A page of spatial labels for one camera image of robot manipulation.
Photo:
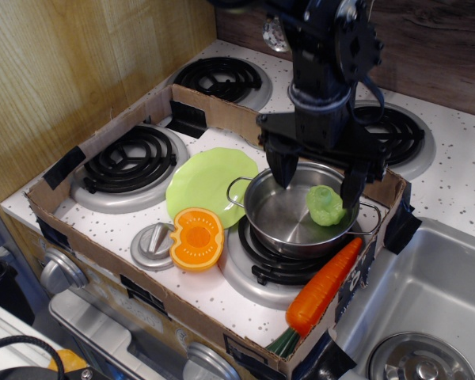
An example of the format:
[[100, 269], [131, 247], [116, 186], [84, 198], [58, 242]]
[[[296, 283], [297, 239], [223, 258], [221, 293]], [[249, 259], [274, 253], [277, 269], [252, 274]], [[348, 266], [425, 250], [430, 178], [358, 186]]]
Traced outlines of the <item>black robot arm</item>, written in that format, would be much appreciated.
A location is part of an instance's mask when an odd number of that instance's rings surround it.
[[344, 171], [345, 208], [368, 183], [380, 181], [389, 157], [367, 130], [385, 111], [381, 90], [369, 76], [381, 62], [382, 42], [364, 1], [261, 1], [279, 21], [292, 53], [288, 97], [292, 113], [260, 114], [259, 144], [275, 181], [286, 188], [298, 160], [308, 158]]

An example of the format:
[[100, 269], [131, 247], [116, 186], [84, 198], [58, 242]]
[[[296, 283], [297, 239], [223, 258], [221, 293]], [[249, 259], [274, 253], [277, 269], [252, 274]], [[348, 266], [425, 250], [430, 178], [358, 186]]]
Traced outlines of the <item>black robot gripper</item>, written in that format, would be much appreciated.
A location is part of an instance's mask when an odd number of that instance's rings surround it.
[[[376, 85], [367, 87], [384, 105], [384, 97]], [[386, 169], [373, 179], [370, 164], [360, 159], [346, 158], [340, 138], [348, 127], [355, 107], [356, 86], [334, 100], [311, 97], [290, 85], [288, 95], [293, 112], [261, 113], [256, 124], [261, 129], [259, 143], [264, 147], [269, 169], [276, 183], [287, 188], [297, 169], [300, 157], [327, 162], [344, 169], [340, 197], [344, 209], [358, 202], [366, 182], [380, 181]]]

